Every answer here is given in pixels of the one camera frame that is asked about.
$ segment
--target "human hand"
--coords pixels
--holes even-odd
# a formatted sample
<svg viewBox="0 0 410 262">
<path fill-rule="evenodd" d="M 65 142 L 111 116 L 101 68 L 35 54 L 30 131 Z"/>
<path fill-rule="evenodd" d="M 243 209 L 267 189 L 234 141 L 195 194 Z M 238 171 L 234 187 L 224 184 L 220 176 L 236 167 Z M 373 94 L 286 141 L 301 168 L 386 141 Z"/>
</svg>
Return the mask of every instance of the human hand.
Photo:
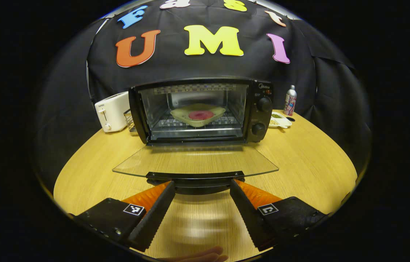
<svg viewBox="0 0 410 262">
<path fill-rule="evenodd" d="M 227 255 L 223 254 L 223 248 L 220 246 L 212 247 L 211 249 L 198 252 L 192 255 L 185 255 L 183 257 L 168 257 L 159 258 L 164 262 L 224 262 L 228 259 Z"/>
</svg>

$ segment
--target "wooden table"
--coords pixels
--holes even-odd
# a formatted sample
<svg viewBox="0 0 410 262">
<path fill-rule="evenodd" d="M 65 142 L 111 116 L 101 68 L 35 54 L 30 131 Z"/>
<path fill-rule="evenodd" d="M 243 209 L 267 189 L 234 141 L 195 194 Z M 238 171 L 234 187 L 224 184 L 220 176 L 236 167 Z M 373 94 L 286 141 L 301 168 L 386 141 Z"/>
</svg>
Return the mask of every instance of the wooden table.
<svg viewBox="0 0 410 262">
<path fill-rule="evenodd" d="M 343 150 L 316 126 L 294 113 L 288 129 L 270 128 L 255 148 L 279 171 L 245 182 L 282 199 L 296 196 L 327 214 L 336 211 L 355 187 L 357 173 Z M 80 214 L 107 197 L 125 199 L 152 187 L 146 179 L 112 169 L 145 145 L 127 129 L 94 134 L 71 157 L 57 178 L 54 199 Z M 258 252 L 229 191 L 180 195 L 172 201 L 149 249 L 151 257 L 189 255 L 220 245 L 228 261 Z"/>
</svg>

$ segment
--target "toaster oven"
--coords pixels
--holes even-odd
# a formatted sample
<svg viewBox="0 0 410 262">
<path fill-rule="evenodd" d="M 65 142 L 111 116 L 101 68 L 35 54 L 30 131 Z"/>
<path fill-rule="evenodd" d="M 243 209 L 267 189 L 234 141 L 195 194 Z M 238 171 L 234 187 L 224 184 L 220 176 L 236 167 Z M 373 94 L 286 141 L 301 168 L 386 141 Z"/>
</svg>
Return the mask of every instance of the toaster oven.
<svg viewBox="0 0 410 262">
<path fill-rule="evenodd" d="M 194 78 L 133 86 L 132 120 L 144 144 L 259 142 L 270 123 L 273 85 Z"/>
</svg>

